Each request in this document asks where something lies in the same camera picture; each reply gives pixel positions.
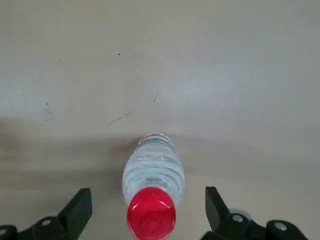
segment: metal screw head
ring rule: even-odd
[[[44,220],[41,224],[42,226],[48,226],[51,223],[51,220]]]
[[[239,223],[242,223],[243,221],[244,221],[244,219],[242,218],[242,216],[240,216],[240,215],[233,215],[232,216],[232,219],[234,220],[234,221],[236,221],[236,222],[239,222]]]
[[[281,231],[286,231],[286,230],[287,230],[287,226],[284,225],[284,224],[283,224],[282,222],[280,222],[280,221],[275,222],[275,223],[274,223],[274,226],[275,226],[277,229],[281,230]]]
[[[6,229],[0,229],[0,236],[1,236],[1,235],[5,235],[5,234],[6,234],[6,232],[7,232],[7,230],[6,230]]]

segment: table surface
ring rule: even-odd
[[[91,187],[81,240],[133,239],[123,167],[169,135],[186,174],[169,239],[209,224],[205,187],[319,238],[320,1],[2,0],[0,224]]]

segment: clear plastic bottle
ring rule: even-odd
[[[184,189],[184,169],[171,140],[157,132],[145,135],[122,176],[131,232],[140,240],[165,239],[174,229]]]

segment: red bottle cap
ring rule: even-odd
[[[139,240],[162,240],[174,229],[175,204],[160,188],[146,187],[132,198],[127,223]]]

